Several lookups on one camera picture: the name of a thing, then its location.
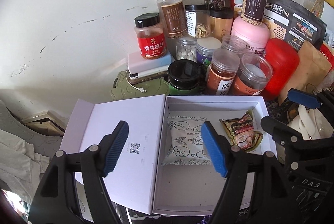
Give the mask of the red plastic canister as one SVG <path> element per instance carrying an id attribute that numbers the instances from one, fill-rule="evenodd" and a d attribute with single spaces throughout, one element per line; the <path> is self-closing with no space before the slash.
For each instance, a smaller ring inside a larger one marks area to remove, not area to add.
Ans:
<path id="1" fill-rule="evenodd" d="M 280 95 L 282 89 L 296 71 L 300 58 L 290 44 L 276 38 L 268 41 L 264 58 L 271 65 L 273 75 L 264 88 L 262 96 L 265 100 L 271 101 Z"/>

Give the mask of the orange label clear jar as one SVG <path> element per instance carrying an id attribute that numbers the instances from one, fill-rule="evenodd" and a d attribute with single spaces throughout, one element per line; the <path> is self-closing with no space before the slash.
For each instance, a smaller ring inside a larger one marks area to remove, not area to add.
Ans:
<path id="1" fill-rule="evenodd" d="M 207 93 L 209 95 L 227 95 L 240 65 L 235 53 L 220 48 L 215 50 L 209 66 Z"/>

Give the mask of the purple label jar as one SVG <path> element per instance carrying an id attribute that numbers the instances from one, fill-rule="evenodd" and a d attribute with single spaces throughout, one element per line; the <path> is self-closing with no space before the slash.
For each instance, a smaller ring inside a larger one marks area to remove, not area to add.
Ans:
<path id="1" fill-rule="evenodd" d="M 215 37 L 198 38 L 196 44 L 196 62 L 203 68 L 211 64 L 213 53 L 222 47 L 222 43 Z"/>

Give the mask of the black lid seed jar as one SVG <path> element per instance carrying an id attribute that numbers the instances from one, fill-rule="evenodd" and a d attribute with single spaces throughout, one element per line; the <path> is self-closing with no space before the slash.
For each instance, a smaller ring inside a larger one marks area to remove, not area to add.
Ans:
<path id="1" fill-rule="evenodd" d="M 185 6 L 187 32 L 193 38 L 207 38 L 211 34 L 210 5 L 189 4 Z"/>

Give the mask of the white patterned snack packet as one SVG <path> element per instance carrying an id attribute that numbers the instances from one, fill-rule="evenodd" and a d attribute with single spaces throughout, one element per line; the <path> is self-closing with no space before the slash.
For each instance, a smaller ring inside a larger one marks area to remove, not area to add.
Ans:
<path id="1" fill-rule="evenodd" d="M 163 166 L 211 164 L 201 137 L 201 126 L 206 120 L 206 117 L 200 116 L 167 116 L 167 151 L 161 163 Z"/>

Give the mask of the pink plastic jar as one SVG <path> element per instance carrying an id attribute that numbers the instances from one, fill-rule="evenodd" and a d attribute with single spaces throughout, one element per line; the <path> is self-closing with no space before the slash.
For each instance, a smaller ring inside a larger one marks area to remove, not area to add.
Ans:
<path id="1" fill-rule="evenodd" d="M 245 41 L 246 51 L 263 56 L 270 32 L 265 24 L 255 26 L 238 16 L 233 21 L 231 35 Z"/>

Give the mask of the kraft paper bag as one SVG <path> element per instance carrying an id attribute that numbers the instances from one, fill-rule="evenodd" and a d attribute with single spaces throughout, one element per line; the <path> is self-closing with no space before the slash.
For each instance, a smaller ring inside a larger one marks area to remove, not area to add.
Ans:
<path id="1" fill-rule="evenodd" d="M 278 104 L 288 97 L 288 91 L 292 88 L 311 93 L 330 72 L 332 65 L 330 61 L 311 43 L 305 41 L 298 52 L 300 63 L 292 74 L 287 84 L 278 96 Z"/>

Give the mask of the green silicone mat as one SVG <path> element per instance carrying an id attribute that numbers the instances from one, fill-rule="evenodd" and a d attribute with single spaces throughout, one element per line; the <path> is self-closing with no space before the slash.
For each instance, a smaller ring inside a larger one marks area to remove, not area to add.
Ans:
<path id="1" fill-rule="evenodd" d="M 169 95 L 169 83 L 164 78 L 153 79 L 138 84 L 131 84 L 127 71 L 121 71 L 110 91 L 111 101 Z"/>

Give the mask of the black food pouch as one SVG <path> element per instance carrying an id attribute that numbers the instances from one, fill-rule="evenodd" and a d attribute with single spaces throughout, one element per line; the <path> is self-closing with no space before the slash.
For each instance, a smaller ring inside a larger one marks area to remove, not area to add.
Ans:
<path id="1" fill-rule="evenodd" d="M 287 42 L 296 51 L 306 41 L 319 50 L 327 28 L 325 22 L 293 0 L 267 0 L 263 22 L 271 38 Z"/>

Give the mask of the brown label tall jar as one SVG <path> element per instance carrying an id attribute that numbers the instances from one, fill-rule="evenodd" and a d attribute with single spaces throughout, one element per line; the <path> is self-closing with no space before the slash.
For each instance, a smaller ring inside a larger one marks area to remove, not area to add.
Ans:
<path id="1" fill-rule="evenodd" d="M 186 35 L 187 23 L 183 0 L 156 0 L 166 37 L 175 39 Z"/>

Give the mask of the white cartoon dog kettle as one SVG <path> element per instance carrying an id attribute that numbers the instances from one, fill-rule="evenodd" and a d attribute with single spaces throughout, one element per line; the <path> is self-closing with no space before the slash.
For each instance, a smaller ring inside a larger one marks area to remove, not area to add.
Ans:
<path id="1" fill-rule="evenodd" d="M 298 131 L 304 140 L 317 140 L 333 137 L 333 127 L 318 109 L 307 110 L 298 105 L 298 115 L 288 124 Z"/>

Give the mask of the nutritious cereal packet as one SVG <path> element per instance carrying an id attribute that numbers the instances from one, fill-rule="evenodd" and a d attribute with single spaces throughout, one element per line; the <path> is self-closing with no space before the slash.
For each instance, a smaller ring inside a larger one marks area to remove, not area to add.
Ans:
<path id="1" fill-rule="evenodd" d="M 263 139 L 263 134 L 254 128 L 252 110 L 247 110 L 241 118 L 220 119 L 220 123 L 232 144 L 243 151 L 255 150 Z"/>

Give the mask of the white gift box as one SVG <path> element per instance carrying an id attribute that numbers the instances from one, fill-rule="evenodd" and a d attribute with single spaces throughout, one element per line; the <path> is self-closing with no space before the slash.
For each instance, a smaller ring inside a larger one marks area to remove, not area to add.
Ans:
<path id="1" fill-rule="evenodd" d="M 104 180 L 110 199 L 145 214 L 210 215 L 225 179 L 212 165 L 164 165 L 172 143 L 167 122 L 175 116 L 206 118 L 224 135 L 221 120 L 239 118 L 249 110 L 256 130 L 261 130 L 268 111 L 260 96 L 155 95 L 100 104 L 79 100 L 60 149 L 68 154 L 84 151 L 124 120 L 129 137 L 114 171 Z"/>

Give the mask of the wide orange label jar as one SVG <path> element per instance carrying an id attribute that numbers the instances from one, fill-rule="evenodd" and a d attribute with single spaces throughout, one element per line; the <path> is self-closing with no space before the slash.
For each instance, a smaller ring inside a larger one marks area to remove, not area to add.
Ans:
<path id="1" fill-rule="evenodd" d="M 230 89 L 231 95 L 260 95 L 273 76 L 272 66 L 260 55 L 247 52 Z"/>

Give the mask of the black lid green jar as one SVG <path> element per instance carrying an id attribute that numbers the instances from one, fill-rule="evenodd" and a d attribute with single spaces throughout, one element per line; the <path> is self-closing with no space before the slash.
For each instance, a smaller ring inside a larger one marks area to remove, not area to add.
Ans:
<path id="1" fill-rule="evenodd" d="M 168 67 L 170 95 L 196 95 L 200 83 L 200 66 L 188 59 L 175 60 Z"/>

